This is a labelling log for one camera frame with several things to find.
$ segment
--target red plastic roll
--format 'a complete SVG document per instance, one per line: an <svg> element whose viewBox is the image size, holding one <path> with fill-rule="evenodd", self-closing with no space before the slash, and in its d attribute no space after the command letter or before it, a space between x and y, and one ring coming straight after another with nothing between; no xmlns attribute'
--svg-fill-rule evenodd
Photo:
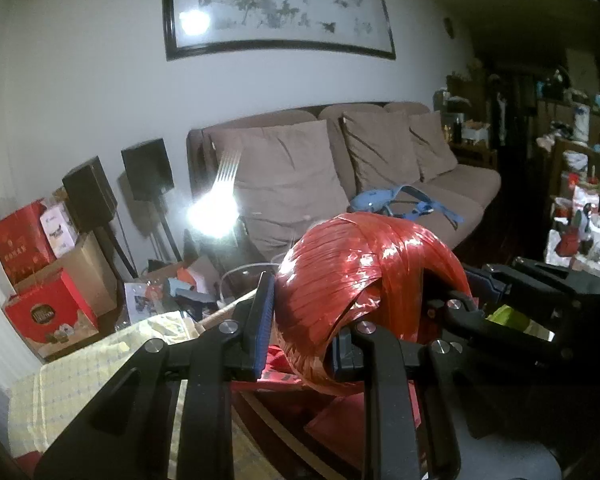
<svg viewBox="0 0 600 480"><path fill-rule="evenodd" d="M346 213L310 229L276 275L276 329L290 366L320 392L360 392L361 384L327 375L322 362L329 342L369 313L367 319L400 339L428 342L435 331L420 319L424 269L470 295L456 256L411 221Z"/></svg>

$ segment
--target brown couch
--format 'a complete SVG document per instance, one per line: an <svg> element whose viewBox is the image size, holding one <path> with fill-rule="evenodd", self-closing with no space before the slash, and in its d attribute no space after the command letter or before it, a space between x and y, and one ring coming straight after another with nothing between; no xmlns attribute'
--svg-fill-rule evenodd
<svg viewBox="0 0 600 480"><path fill-rule="evenodd" d="M194 196L209 189L215 179L217 161L208 136L213 130L277 126L319 119L328 121L331 154L336 173L347 197L353 198L356 195L354 171L343 133L338 126L338 118L344 111L356 110L380 113L403 110L410 114L423 114L430 111L424 104L414 102L333 104L271 112L216 124L202 130L191 130L187 139L187 151ZM454 229L446 217L439 212L422 216L418 220L419 224L436 234L450 248L454 248L467 238L480 223L484 209L493 201L500 189L500 175L493 170L459 164L454 170L442 174L426 184L417 182L414 185L464 218L464 222L457 229ZM394 204L392 211L400 214L409 212L413 209L413 205L413 203ZM245 259L254 260L256 258L257 256L251 255L240 263L244 263Z"/></svg>

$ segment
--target black speaker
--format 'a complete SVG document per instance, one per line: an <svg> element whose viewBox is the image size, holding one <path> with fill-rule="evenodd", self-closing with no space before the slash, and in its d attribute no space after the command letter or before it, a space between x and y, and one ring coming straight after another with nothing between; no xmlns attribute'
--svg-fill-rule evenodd
<svg viewBox="0 0 600 480"><path fill-rule="evenodd" d="M148 140L122 150L122 160L135 200L154 202L160 195L173 189L171 165L164 140Z"/></svg>
<svg viewBox="0 0 600 480"><path fill-rule="evenodd" d="M118 202L97 156L73 168L62 184L81 231L93 231L113 220Z"/></svg>

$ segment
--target red gift box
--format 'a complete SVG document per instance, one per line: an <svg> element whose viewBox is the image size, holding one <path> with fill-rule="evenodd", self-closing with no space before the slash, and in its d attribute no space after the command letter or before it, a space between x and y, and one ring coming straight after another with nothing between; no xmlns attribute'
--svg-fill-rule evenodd
<svg viewBox="0 0 600 480"><path fill-rule="evenodd" d="M56 259L40 224L44 211L32 202L0 220L0 262L13 285Z"/></svg>
<svg viewBox="0 0 600 480"><path fill-rule="evenodd" d="M64 269L12 298L4 313L45 358L98 333L93 310Z"/></svg>

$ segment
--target sofa backrest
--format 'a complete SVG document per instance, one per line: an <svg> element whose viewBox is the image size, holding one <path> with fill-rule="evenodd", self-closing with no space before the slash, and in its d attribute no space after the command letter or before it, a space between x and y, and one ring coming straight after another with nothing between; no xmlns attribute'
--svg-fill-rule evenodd
<svg viewBox="0 0 600 480"><path fill-rule="evenodd" d="M356 180L349 152L344 141L339 118L343 112L394 112L407 111L409 114L423 114L429 112L422 103L395 102L395 103L340 103L320 105L307 108L292 108L250 117L244 117L226 123L215 124L206 128L191 130L187 137L187 155L189 159L189 177L191 190L194 195L209 190L216 178L218 161L212 148L209 133L214 130L226 128L266 128L267 126L281 126L298 124L308 121L327 121L327 132L333 155L333 163L340 183L349 199L356 195Z"/></svg>

